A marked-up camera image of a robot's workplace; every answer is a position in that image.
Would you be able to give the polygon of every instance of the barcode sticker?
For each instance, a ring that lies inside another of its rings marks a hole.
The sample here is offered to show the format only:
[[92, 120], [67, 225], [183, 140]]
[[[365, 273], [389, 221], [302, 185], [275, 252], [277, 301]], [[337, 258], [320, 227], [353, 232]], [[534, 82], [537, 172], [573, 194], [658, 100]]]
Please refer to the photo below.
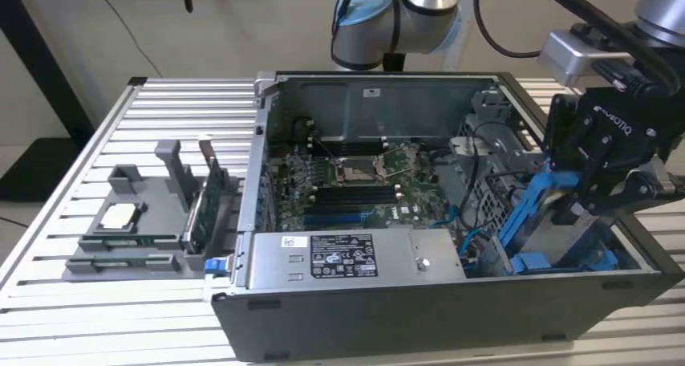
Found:
[[280, 240], [280, 246], [281, 248], [306, 248], [308, 242], [308, 236], [284, 236]]

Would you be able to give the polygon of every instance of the robotic arm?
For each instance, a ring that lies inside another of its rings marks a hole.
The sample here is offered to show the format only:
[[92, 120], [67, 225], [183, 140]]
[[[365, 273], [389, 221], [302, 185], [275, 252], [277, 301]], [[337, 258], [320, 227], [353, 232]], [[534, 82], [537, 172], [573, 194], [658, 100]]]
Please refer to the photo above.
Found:
[[573, 226], [570, 250], [598, 219], [610, 225], [685, 197], [665, 169], [685, 132], [685, 0], [640, 0], [638, 20], [624, 25], [585, 0], [556, 1], [588, 23], [550, 33], [538, 61], [586, 90], [552, 99], [546, 166], [498, 235], [510, 253], [538, 246], [556, 226]]
[[[458, 29], [457, 0], [338, 1], [330, 55], [346, 69], [382, 63], [388, 70], [390, 55], [428, 53]], [[476, 8], [498, 52], [540, 55], [561, 84], [586, 88], [581, 97], [552, 99], [546, 163], [498, 233], [510, 255], [534, 250], [554, 234], [564, 234], [568, 252], [598, 219], [610, 225], [685, 197], [665, 169], [685, 132], [685, 0], [640, 0], [637, 20], [626, 24], [585, 0], [554, 1], [586, 23], [553, 31], [530, 53], [497, 46]], [[550, 258], [552, 264], [562, 260]]]
[[353, 71], [388, 70], [392, 55], [429, 53], [457, 26], [457, 0], [338, 0], [330, 58]]

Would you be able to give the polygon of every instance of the black stand pole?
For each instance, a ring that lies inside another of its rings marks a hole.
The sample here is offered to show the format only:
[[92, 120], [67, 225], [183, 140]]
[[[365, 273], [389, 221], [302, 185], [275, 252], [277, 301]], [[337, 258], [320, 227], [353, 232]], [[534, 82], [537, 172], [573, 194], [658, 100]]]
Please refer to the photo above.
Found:
[[405, 70], [405, 53], [385, 53], [384, 54], [384, 71], [404, 71]]
[[0, 200], [44, 201], [93, 135], [93, 126], [21, 0], [0, 0], [0, 27], [71, 137], [33, 142], [0, 179]]

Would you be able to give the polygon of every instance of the black cable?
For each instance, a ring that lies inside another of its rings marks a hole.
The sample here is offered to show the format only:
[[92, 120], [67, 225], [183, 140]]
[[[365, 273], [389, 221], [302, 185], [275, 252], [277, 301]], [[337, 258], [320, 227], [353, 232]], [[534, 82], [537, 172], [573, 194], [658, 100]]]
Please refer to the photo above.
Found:
[[510, 51], [505, 49], [492, 38], [488, 29], [485, 28], [485, 23], [482, 22], [481, 16], [481, 0], [473, 0], [473, 15], [476, 17], [476, 25], [478, 26], [478, 30], [481, 31], [482, 38], [485, 38], [488, 44], [492, 49], [494, 49], [500, 54], [512, 57], [513, 59], [533, 59], [540, 55], [540, 51], [528, 51], [525, 53]]
[[332, 19], [332, 22], [330, 22], [330, 35], [333, 36], [334, 38], [334, 35], [336, 35], [336, 29], [334, 29], [334, 26], [336, 26], [336, 23], [337, 23], [337, 15], [338, 15], [338, 1], [340, 0], [334, 0], [334, 4], [333, 4], [333, 19]]
[[333, 5], [333, 23], [332, 23], [332, 36], [330, 36], [330, 59], [334, 59], [333, 57], [333, 44], [334, 44], [334, 38], [338, 35], [338, 29], [340, 29], [340, 20], [345, 17], [346, 10], [350, 6], [352, 0], [334, 0]]
[[672, 65], [648, 48], [628, 29], [618, 24], [586, 0], [554, 0], [570, 13], [586, 21], [634, 58], [668, 89], [669, 96], [677, 94], [681, 79]]
[[3, 220], [4, 222], [7, 223], [12, 223], [15, 224], [16, 226], [20, 226], [20, 227], [24, 227], [24, 228], [29, 228], [29, 226], [21, 222], [17, 222], [16, 220], [12, 220], [12, 219], [7, 219], [4, 218], [3, 216], [0, 216], [0, 220]]
[[164, 75], [161, 74], [160, 72], [160, 68], [155, 65], [155, 63], [152, 62], [152, 60], [149, 59], [148, 55], [145, 54], [145, 52], [143, 51], [143, 49], [140, 48], [140, 45], [139, 45], [139, 40], [136, 39], [136, 36], [133, 35], [133, 32], [131, 31], [131, 28], [128, 27], [127, 25], [127, 22], [124, 21], [124, 18], [121, 17], [121, 15], [119, 14], [119, 11], [117, 9], [115, 8], [115, 6], [112, 5], [112, 3], [109, 2], [109, 0], [105, 0], [105, 3], [107, 5], [109, 6], [109, 8], [112, 9], [112, 12], [115, 13], [115, 15], [117, 16], [119, 18], [119, 21], [121, 22], [121, 24], [124, 25], [124, 29], [127, 29], [127, 32], [128, 32], [128, 35], [131, 36], [131, 39], [133, 40], [133, 45], [136, 46], [136, 49], [139, 49], [139, 52], [140, 54], [144, 56], [144, 58], [148, 60], [148, 63], [149, 65], [153, 67], [155, 71], [157, 72], [157, 75], [159, 77], [164, 77]]
[[466, 194], [464, 195], [464, 198], [461, 199], [460, 203], [460, 210], [458, 210], [458, 216], [460, 216], [460, 223], [464, 227], [466, 227], [468, 230], [473, 230], [473, 226], [466, 223], [466, 220], [464, 219], [464, 209], [466, 206], [466, 202], [469, 201], [470, 194], [473, 193], [473, 188], [476, 187], [476, 179], [478, 176], [478, 164], [481, 162], [481, 157], [478, 156], [478, 148], [476, 147], [476, 133], [470, 132], [470, 143], [473, 146], [473, 164], [472, 164], [472, 170], [470, 170], [470, 177], [469, 177], [469, 183], [466, 185]]
[[501, 121], [489, 120], [489, 121], [481, 122], [469, 131], [469, 135], [466, 136], [466, 142], [468, 142], [468, 137], [470, 137], [470, 143], [473, 146], [473, 164], [472, 164], [473, 169], [470, 170], [470, 178], [469, 178], [469, 183], [466, 185], [466, 194], [465, 194], [464, 198], [461, 199], [461, 203], [460, 203], [460, 223], [468, 230], [473, 230], [476, 228], [466, 222], [466, 220], [464, 218], [464, 213], [465, 213], [464, 209], [465, 209], [466, 202], [469, 201], [469, 197], [473, 194], [473, 189], [476, 187], [476, 180], [477, 180], [477, 176], [478, 176], [478, 165], [480, 165], [480, 161], [481, 161], [481, 157], [478, 156], [478, 148], [476, 147], [476, 138], [478, 138], [486, 142], [485, 138], [482, 136], [478, 136], [477, 131], [481, 128], [481, 126], [489, 125], [489, 124], [501, 125], [501, 126], [506, 127], [512, 132], [514, 132], [514, 130], [506, 123], [504, 123]]
[[473, 128], [473, 131], [470, 131], [474, 135], [476, 135], [476, 132], [478, 132], [478, 129], [481, 129], [481, 126], [482, 125], [500, 125], [502, 127], [506, 127], [512, 132], [516, 132], [516, 130], [512, 128], [512, 126], [506, 123], [504, 123], [502, 121], [496, 121], [496, 120], [489, 120], [489, 121], [482, 121], [474, 128]]
[[496, 177], [502, 177], [502, 176], [516, 176], [516, 175], [520, 175], [521, 173], [528, 173], [528, 171], [524, 170], [524, 169], [516, 169], [516, 170], [512, 170], [512, 171], [502, 171], [502, 172], [490, 173], [489, 175], [485, 175], [485, 178], [493, 179]]

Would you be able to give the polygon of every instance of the white label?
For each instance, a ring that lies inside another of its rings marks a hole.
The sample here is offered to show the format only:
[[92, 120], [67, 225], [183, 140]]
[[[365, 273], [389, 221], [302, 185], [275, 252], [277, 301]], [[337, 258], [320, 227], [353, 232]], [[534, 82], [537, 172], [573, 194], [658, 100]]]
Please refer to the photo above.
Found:
[[364, 89], [362, 95], [364, 95], [364, 98], [380, 97], [381, 96], [381, 88], [372, 87], [370, 89]]
[[284, 236], [280, 240], [280, 246], [283, 248], [306, 248], [308, 242], [308, 236]]

